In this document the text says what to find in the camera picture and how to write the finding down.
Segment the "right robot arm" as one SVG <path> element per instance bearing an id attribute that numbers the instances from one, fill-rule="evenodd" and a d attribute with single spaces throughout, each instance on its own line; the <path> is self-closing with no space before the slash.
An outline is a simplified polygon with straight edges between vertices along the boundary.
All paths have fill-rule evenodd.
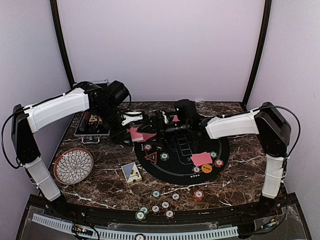
<path id="1" fill-rule="evenodd" d="M 291 138 L 291 126 L 279 112 L 280 106 L 265 102 L 262 106 L 243 113 L 207 117 L 197 111 L 196 103 L 182 99 L 174 104 L 177 121 L 158 111 L 138 128 L 139 133 L 155 134 L 159 142 L 171 133 L 190 132 L 202 139 L 217 140 L 229 136 L 257 135 L 266 156 L 265 179 L 262 196 L 255 205 L 255 213 L 266 217 L 275 208 L 275 199 L 280 190 Z"/>

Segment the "black orange 100 chip stack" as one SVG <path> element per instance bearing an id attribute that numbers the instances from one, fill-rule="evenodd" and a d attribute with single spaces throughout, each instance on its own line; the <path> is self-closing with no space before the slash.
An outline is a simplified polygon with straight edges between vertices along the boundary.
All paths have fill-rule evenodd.
<path id="1" fill-rule="evenodd" d="M 173 193 L 171 197 L 174 201 L 177 201 L 180 199 L 180 195 L 178 193 Z"/>

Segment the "orange big blind button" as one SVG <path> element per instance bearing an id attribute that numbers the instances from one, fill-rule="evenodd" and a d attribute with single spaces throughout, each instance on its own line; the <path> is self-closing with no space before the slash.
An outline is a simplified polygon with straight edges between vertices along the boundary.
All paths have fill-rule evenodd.
<path id="1" fill-rule="evenodd" d="M 201 166 L 201 171 L 205 174 L 210 174 L 213 171 L 213 167 L 210 164 L 203 164 Z"/>

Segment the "red 5 chip stack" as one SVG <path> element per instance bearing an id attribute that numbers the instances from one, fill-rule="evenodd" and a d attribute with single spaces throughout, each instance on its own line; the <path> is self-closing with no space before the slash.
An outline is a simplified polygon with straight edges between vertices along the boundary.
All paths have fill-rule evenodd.
<path id="1" fill-rule="evenodd" d="M 193 194 L 193 199 L 197 202 L 201 201 L 204 198 L 205 194 L 202 190 L 196 190 Z"/>

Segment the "red triangle all-in marker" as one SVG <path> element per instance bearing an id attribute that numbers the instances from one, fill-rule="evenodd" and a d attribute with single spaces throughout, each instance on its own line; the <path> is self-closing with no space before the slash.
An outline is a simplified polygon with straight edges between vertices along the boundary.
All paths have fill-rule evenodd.
<path id="1" fill-rule="evenodd" d="M 157 152 L 153 152 L 149 155 L 146 155 L 144 158 L 146 160 L 151 161 L 156 164 L 157 163 Z"/>

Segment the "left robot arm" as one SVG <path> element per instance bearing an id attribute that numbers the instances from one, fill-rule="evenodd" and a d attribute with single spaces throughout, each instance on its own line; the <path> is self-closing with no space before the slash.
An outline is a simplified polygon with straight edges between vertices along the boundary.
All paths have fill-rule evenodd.
<path id="1" fill-rule="evenodd" d="M 83 81 L 70 91 L 28 106 L 13 109 L 11 139 L 17 159 L 33 179 L 44 197 L 52 202 L 51 210 L 60 218 L 67 218 L 70 206 L 61 198 L 61 191 L 42 160 L 34 133 L 67 116 L 89 111 L 107 123 L 114 143 L 126 141 L 127 128 L 123 124 L 120 104 L 130 96 L 125 85 L 117 80 L 107 86 Z"/>

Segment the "red-backed card deck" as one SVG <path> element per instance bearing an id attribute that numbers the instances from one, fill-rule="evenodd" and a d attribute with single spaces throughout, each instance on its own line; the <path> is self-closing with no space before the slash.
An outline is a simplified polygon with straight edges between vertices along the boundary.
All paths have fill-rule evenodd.
<path id="1" fill-rule="evenodd" d="M 130 128 L 127 132 L 130 134 L 132 142 L 140 142 L 144 140 L 144 135 L 139 133 L 137 128 Z"/>

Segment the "100 chips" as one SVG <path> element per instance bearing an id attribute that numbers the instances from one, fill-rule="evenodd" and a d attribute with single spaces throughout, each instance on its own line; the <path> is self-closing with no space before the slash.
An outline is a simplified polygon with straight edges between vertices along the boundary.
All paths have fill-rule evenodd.
<path id="1" fill-rule="evenodd" d="M 194 166 L 194 167 L 192 168 L 192 171 L 193 171 L 195 174 L 199 174 L 199 173 L 201 172 L 201 169 L 200 169 L 199 167 L 197 167 L 197 166 Z"/>

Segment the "green 20 chips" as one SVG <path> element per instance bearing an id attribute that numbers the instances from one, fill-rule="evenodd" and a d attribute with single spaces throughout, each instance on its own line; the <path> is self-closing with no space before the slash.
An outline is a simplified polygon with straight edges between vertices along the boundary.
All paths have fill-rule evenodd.
<path id="1" fill-rule="evenodd" d="M 170 158 L 170 156 L 169 156 L 169 154 L 166 153 L 166 152 L 162 152 L 162 153 L 160 154 L 160 159 L 161 159 L 162 161 L 167 161 L 169 158 Z"/>
<path id="2" fill-rule="evenodd" d="M 211 155 L 212 158 L 216 158 L 217 157 L 217 153 L 215 151 L 212 151 L 210 153 L 210 155 Z"/>

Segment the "red 5 chips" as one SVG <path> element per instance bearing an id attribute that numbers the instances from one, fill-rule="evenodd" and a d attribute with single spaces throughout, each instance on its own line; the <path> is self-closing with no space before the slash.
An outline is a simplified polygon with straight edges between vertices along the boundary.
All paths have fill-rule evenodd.
<path id="1" fill-rule="evenodd" d="M 151 144 L 149 144 L 149 143 L 146 143 L 144 146 L 143 146 L 143 149 L 145 150 L 145 151 L 150 151 L 151 149 L 153 148 L 153 146 L 151 145 Z"/>
<path id="2" fill-rule="evenodd" d="M 216 159 L 214 162 L 214 166 L 216 168 L 222 168 L 224 166 L 224 162 L 221 159 Z"/>

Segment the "dealt card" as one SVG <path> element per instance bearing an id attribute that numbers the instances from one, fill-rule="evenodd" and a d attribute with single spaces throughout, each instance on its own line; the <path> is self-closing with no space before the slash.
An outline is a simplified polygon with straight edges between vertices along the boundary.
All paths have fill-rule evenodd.
<path id="1" fill-rule="evenodd" d="M 200 161 L 192 161 L 196 167 L 202 166 L 204 164 L 211 164 L 213 160 L 200 160 Z"/>
<path id="2" fill-rule="evenodd" d="M 175 116 L 173 117 L 172 121 L 173 121 L 173 122 L 179 122 L 180 120 L 178 119 L 178 116 L 175 115 Z"/>
<path id="3" fill-rule="evenodd" d="M 142 141 L 146 142 L 147 140 L 155 137 L 156 134 L 155 133 L 143 133 L 142 136 L 143 136 L 143 140 Z"/>

